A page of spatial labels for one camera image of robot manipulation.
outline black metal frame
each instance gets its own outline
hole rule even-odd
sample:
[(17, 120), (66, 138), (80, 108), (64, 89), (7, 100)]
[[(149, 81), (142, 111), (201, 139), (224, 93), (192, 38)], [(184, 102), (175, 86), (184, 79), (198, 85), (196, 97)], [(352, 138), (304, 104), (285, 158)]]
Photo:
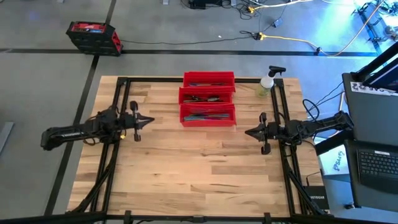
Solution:
[[(127, 109), (127, 101), (132, 82), (182, 82), (182, 78), (136, 78), (136, 77), (119, 77), (116, 83), (116, 90), (112, 102), (112, 109), (116, 110), (118, 105), (121, 88), (124, 85), (124, 93), (122, 99), (122, 106), (120, 113)], [(259, 83), (259, 78), (237, 78), (236, 83)], [(284, 111), (284, 119), (290, 119), (289, 109), (284, 89), (284, 82), (282, 79), (275, 79), (275, 85), (279, 87), (280, 97), (282, 100), (282, 107)], [(275, 120), (280, 124), (278, 102), (276, 97), (276, 90), (271, 90), (272, 105), (274, 108)], [(134, 220), (163, 220), (163, 221), (188, 221), (193, 223), (204, 223), (208, 221), (223, 221), (223, 222), (262, 222), (264, 224), (271, 224), (272, 222), (290, 222), (290, 223), (375, 223), (368, 221), (350, 220), (344, 218), (335, 218), (331, 215), (324, 215), (319, 212), (317, 206), (314, 205), (311, 198), (305, 192), (300, 178), (299, 162), (295, 154), (297, 148), (290, 146), (290, 153), (292, 158), (293, 170), (290, 168), (287, 160), (285, 144), (279, 141), (279, 149), (282, 160), (283, 176), (285, 180), (285, 188), (287, 194), (287, 202), (289, 206), (290, 217), (273, 218), (270, 213), (264, 213), (263, 217), (206, 217), (206, 216), (166, 216), (166, 215), (132, 215), (131, 211), (126, 211), (124, 215), (108, 215), (109, 199), (111, 196), (111, 187), (116, 167), (116, 159), (119, 151), (120, 141), (113, 144), (113, 151), (108, 165), (105, 167), (106, 157), (109, 151), (110, 144), (104, 144), (101, 159), (98, 166), (98, 173), (96, 183), (90, 190), (88, 195), (83, 199), (79, 206), (66, 214), (62, 215), (46, 215), (41, 217), (16, 218), (10, 220), (0, 220), (0, 224), (11, 223), (93, 223), (106, 220), (124, 220), (125, 224), (131, 224)], [(104, 201), (100, 211), (97, 212), (97, 203), (99, 196), (99, 189), (107, 180), (106, 189), (104, 193)], [(294, 207), (294, 199), (291, 183), (293, 182), (298, 190), (300, 208), (302, 214), (296, 214)], [(85, 212), (91, 204), (90, 211)]]

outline spray bottle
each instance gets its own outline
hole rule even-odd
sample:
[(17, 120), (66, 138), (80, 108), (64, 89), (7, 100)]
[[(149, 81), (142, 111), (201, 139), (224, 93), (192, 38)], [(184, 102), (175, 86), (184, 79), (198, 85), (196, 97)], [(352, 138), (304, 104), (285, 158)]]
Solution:
[(261, 78), (261, 81), (256, 88), (256, 96), (260, 98), (266, 97), (271, 88), (274, 86), (274, 78), (276, 73), (280, 73), (280, 75), (282, 75), (282, 72), (286, 72), (286, 68), (271, 65), (269, 67), (268, 75)]

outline concrete floor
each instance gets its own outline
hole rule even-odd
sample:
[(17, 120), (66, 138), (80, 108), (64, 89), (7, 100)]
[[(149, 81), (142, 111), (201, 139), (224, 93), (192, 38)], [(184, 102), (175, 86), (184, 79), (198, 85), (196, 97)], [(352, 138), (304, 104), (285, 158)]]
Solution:
[[(40, 135), (51, 126), (72, 124), (93, 56), (83, 54), (10, 54), (7, 49), (74, 49), (65, 31), (71, 21), (106, 19), (110, 0), (5, 0), (0, 4), (0, 124), (15, 122), (0, 154), (0, 219), (43, 214), (65, 146), (43, 151)], [(269, 0), (268, 4), (282, 0)], [(326, 51), (339, 51), (362, 26), (351, 6), (321, 1), (288, 6), (284, 23), (268, 35), (311, 40)], [(282, 8), (262, 11), (261, 27), (278, 18)], [(239, 19), (234, 9), (185, 9), (179, 1), (117, 0), (111, 25), (121, 39), (145, 42), (196, 42), (239, 37), (240, 30), (258, 31), (259, 18)], [(363, 31), (347, 49), (375, 52)], [(198, 45), (124, 44), (125, 49), (273, 50), (311, 52), (305, 43), (252, 39)], [(134, 55), (100, 57), (81, 120), (91, 113), (102, 75), (182, 75), (188, 70), (233, 70), (237, 77), (261, 77), (270, 65), (287, 68), (284, 77), (300, 79), (305, 98), (319, 100), (341, 82), (343, 72), (357, 71), (372, 57), (305, 57), (253, 55)], [(322, 116), (334, 114), (339, 99), (320, 107)], [(82, 143), (76, 142), (55, 206), (67, 207)], [(397, 222), (398, 213), (372, 208), (345, 210), (352, 201), (349, 183), (325, 180), (332, 214), (337, 217)]]

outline butcher block tabletop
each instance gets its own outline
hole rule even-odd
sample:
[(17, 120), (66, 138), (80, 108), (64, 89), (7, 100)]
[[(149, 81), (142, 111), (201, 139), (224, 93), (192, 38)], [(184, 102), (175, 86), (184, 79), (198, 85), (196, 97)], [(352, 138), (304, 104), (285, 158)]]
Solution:
[[(101, 78), (92, 115), (112, 104), (117, 76)], [(179, 120), (178, 88), (182, 83), (132, 82), (129, 100), (139, 112), (155, 118), (141, 131), (141, 142), (128, 130), (120, 143), (109, 214), (206, 215), (228, 217), (289, 217), (279, 145), (270, 140), (271, 153), (261, 154), (261, 142), (245, 130), (259, 124), (261, 112), (274, 121), (271, 94), (256, 98), (258, 84), (236, 83), (233, 103), (236, 126), (184, 128)], [(306, 119), (300, 82), (284, 78), (291, 119)], [(283, 112), (279, 90), (279, 110)], [(83, 147), (68, 210), (74, 209), (95, 184), (102, 144)], [(297, 146), (301, 178), (320, 170), (313, 146)], [(320, 174), (311, 185), (323, 185)], [(300, 212), (292, 184), (294, 204)], [(101, 189), (98, 208), (103, 201)]]

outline computer monitor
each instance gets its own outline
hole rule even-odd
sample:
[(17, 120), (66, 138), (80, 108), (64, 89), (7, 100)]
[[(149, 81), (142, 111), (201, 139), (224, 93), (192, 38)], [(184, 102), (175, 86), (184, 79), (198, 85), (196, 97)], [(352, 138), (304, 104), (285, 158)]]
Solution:
[(398, 92), (398, 58), (388, 63), (380, 71), (373, 73), (397, 54), (398, 42), (389, 47), (358, 73), (354, 73), (354, 79), (358, 82), (363, 82), (364, 86)]

